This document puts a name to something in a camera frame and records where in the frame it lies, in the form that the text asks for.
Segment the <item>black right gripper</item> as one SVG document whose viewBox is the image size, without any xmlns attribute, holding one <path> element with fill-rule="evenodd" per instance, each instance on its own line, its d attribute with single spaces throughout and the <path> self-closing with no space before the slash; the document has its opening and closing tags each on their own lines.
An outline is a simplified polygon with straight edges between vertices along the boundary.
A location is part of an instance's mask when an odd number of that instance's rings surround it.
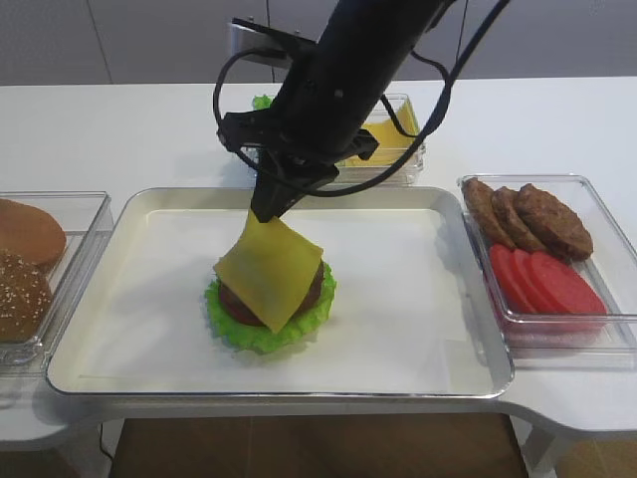
<svg viewBox="0 0 637 478">
<path fill-rule="evenodd" d="M 389 61 L 378 54 L 303 54 L 268 108 L 217 115 L 220 141 L 257 172 L 259 222 L 334 181 L 338 162 L 372 156 L 378 141 L 362 125 L 388 83 Z"/>
</svg>

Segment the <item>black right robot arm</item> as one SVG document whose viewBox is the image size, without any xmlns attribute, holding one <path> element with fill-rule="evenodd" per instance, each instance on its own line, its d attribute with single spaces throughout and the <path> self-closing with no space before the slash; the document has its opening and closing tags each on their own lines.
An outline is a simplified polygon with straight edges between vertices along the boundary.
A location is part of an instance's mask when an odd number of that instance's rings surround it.
<svg viewBox="0 0 637 478">
<path fill-rule="evenodd" d="M 364 122 L 421 35 L 449 6 L 447 1 L 340 1 L 317 42 L 259 27 L 273 44 L 228 60 L 220 81 L 245 57 L 291 61 L 268 108 L 216 116 L 219 139 L 228 150 L 262 152 L 251 200 L 260 222 L 322 192 L 337 178 L 340 161 L 373 156 L 378 142 Z"/>
</svg>

